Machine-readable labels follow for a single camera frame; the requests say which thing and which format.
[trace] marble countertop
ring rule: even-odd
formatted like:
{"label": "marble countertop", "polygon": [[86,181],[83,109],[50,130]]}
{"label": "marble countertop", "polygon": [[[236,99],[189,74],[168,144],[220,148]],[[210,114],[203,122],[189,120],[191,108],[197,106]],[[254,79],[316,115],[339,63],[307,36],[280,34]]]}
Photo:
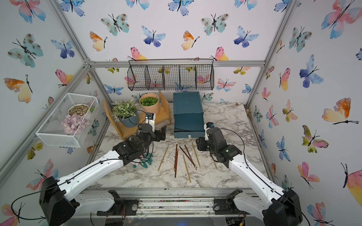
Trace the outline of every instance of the marble countertop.
{"label": "marble countertop", "polygon": [[[244,106],[235,103],[202,103],[204,110],[204,122],[213,122],[216,127],[231,129],[237,132],[244,140],[245,154],[249,161],[264,175],[265,166],[256,144],[249,120],[247,118]],[[170,103],[170,110],[173,118],[173,103]],[[161,128],[167,125],[167,122],[156,125]],[[147,164],[147,168],[138,165],[133,168],[131,164],[117,169],[97,180],[90,187],[107,188],[250,188],[250,186],[241,179],[236,173],[229,170],[222,163],[216,163],[211,159],[209,152],[201,152],[196,148],[195,138],[175,139],[173,137],[174,124],[167,125],[166,140],[154,142],[152,164]],[[233,144],[241,151],[243,142],[240,138],[227,130],[223,130],[223,135],[228,144]],[[121,138],[112,125],[109,126],[102,144],[98,150],[95,159],[112,149],[113,146],[121,142]],[[187,146],[191,158],[197,166],[197,170],[185,156],[186,164],[190,173],[191,183],[189,182],[186,167],[183,160],[183,153],[180,149],[177,164],[177,176],[174,177],[174,158],[176,142],[181,145],[186,152],[184,145]],[[194,143],[200,166],[197,163],[195,152],[191,143]],[[162,163],[160,171],[157,171],[162,157],[169,145],[167,154]]]}

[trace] gray plant pot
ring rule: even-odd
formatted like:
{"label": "gray plant pot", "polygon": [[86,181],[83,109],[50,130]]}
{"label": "gray plant pot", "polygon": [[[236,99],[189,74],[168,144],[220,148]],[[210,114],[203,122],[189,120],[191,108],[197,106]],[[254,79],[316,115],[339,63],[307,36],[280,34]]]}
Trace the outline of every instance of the gray plant pot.
{"label": "gray plant pot", "polygon": [[135,127],[139,124],[138,111],[136,111],[136,115],[126,119],[119,119],[122,124],[128,128]]}

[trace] wire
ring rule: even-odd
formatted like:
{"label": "wire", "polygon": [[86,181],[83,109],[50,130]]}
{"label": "wire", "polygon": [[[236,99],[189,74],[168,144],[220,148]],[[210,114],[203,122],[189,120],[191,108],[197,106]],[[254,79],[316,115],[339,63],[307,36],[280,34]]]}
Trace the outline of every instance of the wire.
{"label": "wire", "polygon": [[232,130],[230,130],[230,129],[225,129],[225,130],[229,130],[229,131],[235,133],[235,134],[236,134],[238,137],[240,137],[240,139],[242,140],[243,145],[244,145],[244,149],[243,149],[244,160],[245,160],[245,163],[246,163],[248,169],[250,169],[250,170],[253,172],[253,174],[255,174],[264,184],[266,184],[266,185],[271,189],[271,192],[275,192],[276,194],[280,195],[280,196],[283,197],[285,200],[287,200],[288,202],[290,202],[290,203],[304,216],[304,218],[307,220],[309,226],[311,226],[311,224],[309,223],[308,218],[304,215],[304,213],[303,213],[298,207],[296,207],[296,206],[294,205],[294,203],[292,203],[289,199],[287,199],[286,197],[282,196],[282,195],[279,194],[278,192],[274,191],[273,188],[268,185],[268,183],[266,183],[265,181],[263,181],[263,180],[250,168],[250,166],[248,165],[247,159],[246,159],[246,157],[245,157],[245,143],[244,143],[244,140],[241,138],[241,136],[239,136],[239,134],[237,134],[235,131],[232,131]]}

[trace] white wire basket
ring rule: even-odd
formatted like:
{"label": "white wire basket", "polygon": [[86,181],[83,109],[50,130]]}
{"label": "white wire basket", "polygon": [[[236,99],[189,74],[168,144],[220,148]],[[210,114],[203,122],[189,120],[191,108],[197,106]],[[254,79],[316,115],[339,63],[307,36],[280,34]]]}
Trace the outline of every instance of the white wire basket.
{"label": "white wire basket", "polygon": [[[79,104],[89,107],[82,120],[84,122],[88,121],[89,125],[81,132],[78,132],[78,127],[74,135],[66,135],[61,122],[68,115],[69,109]],[[35,134],[46,145],[80,148],[92,127],[98,111],[99,103],[97,97],[67,93]]]}

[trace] wire basket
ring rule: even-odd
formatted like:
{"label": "wire basket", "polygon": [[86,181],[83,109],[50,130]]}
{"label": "wire basket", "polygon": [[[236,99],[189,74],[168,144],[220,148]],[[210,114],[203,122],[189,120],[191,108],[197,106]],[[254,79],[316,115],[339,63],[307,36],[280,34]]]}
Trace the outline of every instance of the wire basket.
{"label": "wire basket", "polygon": [[[60,124],[68,115],[69,109],[74,105],[84,104],[89,107],[82,121],[89,122],[82,132],[74,135],[64,134],[64,127]],[[46,145],[80,148],[84,142],[92,123],[99,111],[97,97],[67,93],[43,122],[35,133]]]}
{"label": "wire basket", "polygon": [[129,60],[128,88],[133,90],[212,90],[214,60]]}

